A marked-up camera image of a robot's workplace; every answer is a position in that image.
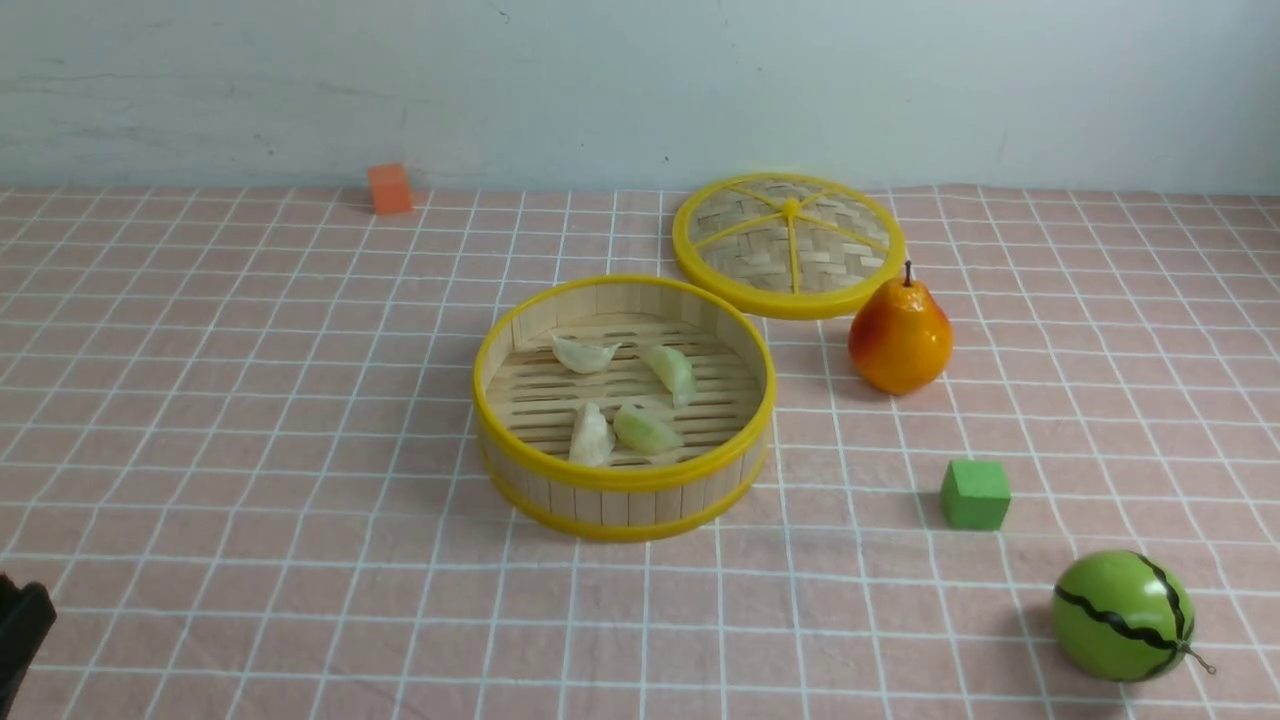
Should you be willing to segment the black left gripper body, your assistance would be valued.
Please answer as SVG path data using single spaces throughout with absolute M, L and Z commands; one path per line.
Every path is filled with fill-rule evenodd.
M 1 574 L 1 712 L 9 714 L 58 611 L 40 582 L 19 587 Z

